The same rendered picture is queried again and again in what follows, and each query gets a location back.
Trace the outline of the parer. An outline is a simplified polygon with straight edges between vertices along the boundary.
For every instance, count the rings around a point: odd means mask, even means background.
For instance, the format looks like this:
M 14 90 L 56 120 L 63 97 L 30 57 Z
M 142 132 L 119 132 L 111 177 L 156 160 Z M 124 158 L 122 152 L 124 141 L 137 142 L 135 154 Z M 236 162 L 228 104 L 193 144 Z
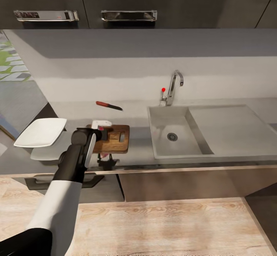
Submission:
M 96 103 L 97 103 L 97 104 L 99 104 L 99 105 L 105 105 L 105 106 L 109 106 L 109 107 L 113 107 L 113 108 L 121 109 L 121 108 L 120 108 L 120 107 L 118 107 L 118 106 L 115 106 L 115 105 L 110 105 L 110 104 L 107 104 L 107 103 L 105 103 L 105 102 L 99 102 L 99 101 L 97 101 Z

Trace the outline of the cutting board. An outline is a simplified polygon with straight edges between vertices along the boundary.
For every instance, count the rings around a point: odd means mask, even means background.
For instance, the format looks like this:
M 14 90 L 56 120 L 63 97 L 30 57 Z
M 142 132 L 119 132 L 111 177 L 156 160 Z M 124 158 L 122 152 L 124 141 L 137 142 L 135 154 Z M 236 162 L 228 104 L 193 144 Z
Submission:
M 86 125 L 87 128 L 92 128 L 92 124 Z M 128 139 L 130 133 L 129 125 L 112 125 L 111 127 L 101 127 L 103 130 L 108 130 L 107 141 L 97 141 L 93 152 L 126 152 L 128 149 Z M 120 142 L 120 134 L 125 133 L 123 143 Z

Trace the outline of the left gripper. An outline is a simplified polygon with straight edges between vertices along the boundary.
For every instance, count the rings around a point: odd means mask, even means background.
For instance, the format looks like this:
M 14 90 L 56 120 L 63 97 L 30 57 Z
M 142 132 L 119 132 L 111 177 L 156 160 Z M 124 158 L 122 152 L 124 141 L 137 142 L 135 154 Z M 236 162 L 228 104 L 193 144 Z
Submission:
M 108 130 L 100 129 L 100 130 L 94 130 L 94 131 L 96 131 L 98 134 L 98 139 L 96 140 L 96 142 L 108 140 Z

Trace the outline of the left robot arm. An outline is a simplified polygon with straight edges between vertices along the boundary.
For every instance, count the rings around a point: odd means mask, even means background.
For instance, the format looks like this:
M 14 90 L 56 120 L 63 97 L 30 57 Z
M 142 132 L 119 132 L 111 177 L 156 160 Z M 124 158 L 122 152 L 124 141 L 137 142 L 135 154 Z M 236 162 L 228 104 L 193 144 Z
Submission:
M 80 192 L 95 142 L 107 141 L 107 120 L 77 128 L 58 160 L 58 171 L 22 233 L 0 242 L 0 256 L 65 256 L 73 240 Z

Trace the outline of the bowl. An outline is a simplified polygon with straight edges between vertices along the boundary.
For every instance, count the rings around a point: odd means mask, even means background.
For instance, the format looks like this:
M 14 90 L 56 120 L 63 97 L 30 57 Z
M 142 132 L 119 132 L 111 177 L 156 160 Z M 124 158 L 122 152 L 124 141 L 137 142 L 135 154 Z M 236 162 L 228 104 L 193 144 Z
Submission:
M 23 131 L 14 145 L 29 148 L 53 146 L 66 125 L 67 119 L 37 119 Z

